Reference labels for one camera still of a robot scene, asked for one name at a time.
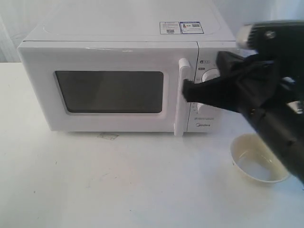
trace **control panel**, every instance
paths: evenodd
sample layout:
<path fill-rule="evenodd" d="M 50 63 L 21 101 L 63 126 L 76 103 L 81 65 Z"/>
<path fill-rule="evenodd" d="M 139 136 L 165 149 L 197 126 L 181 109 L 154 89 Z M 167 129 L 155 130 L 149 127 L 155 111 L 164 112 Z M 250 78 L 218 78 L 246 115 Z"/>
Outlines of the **control panel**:
<path fill-rule="evenodd" d="M 219 76 L 216 57 L 219 51 L 239 54 L 234 41 L 198 42 L 199 58 L 194 83 L 201 83 Z M 201 103 L 191 103 L 188 132 L 213 132 L 221 125 L 222 109 Z"/>

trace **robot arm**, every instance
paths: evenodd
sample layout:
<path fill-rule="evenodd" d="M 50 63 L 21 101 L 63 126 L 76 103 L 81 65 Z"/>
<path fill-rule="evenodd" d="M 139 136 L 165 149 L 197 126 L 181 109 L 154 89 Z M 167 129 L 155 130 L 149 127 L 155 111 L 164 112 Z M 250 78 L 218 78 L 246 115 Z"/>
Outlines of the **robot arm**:
<path fill-rule="evenodd" d="M 220 77 L 184 81 L 187 102 L 241 113 L 282 164 L 304 183 L 304 22 L 245 25 L 237 44 L 258 54 L 219 52 Z M 296 101 L 295 112 L 288 103 Z"/>

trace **white table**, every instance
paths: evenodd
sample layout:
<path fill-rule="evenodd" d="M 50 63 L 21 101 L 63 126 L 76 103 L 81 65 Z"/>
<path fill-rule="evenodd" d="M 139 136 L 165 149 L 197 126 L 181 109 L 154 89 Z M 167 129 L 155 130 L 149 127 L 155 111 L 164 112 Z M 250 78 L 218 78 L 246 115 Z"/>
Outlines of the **white table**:
<path fill-rule="evenodd" d="M 294 177 L 244 179 L 229 145 L 252 132 L 225 112 L 217 134 L 51 132 L 22 64 L 0 64 L 1 228 L 303 227 Z"/>

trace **microwave top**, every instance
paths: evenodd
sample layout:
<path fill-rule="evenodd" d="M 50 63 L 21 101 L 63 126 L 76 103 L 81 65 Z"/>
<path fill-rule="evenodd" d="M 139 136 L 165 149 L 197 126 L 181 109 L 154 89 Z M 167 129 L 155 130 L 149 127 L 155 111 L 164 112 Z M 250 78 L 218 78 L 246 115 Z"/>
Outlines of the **microwave top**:
<path fill-rule="evenodd" d="M 211 0 L 65 0 L 25 41 L 234 41 Z"/>

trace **dial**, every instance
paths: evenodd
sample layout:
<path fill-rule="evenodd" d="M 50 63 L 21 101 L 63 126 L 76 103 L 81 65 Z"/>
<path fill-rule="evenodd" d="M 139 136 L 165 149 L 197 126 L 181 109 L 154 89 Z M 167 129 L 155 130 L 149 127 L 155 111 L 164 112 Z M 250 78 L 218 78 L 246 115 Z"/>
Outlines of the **dial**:
<path fill-rule="evenodd" d="M 203 76 L 201 78 L 201 81 L 202 82 L 206 82 L 206 81 L 214 79 L 214 78 L 216 78 L 218 76 L 219 76 L 219 70 L 217 70 L 217 69 L 210 69 L 210 70 L 207 70 L 203 74 Z"/>

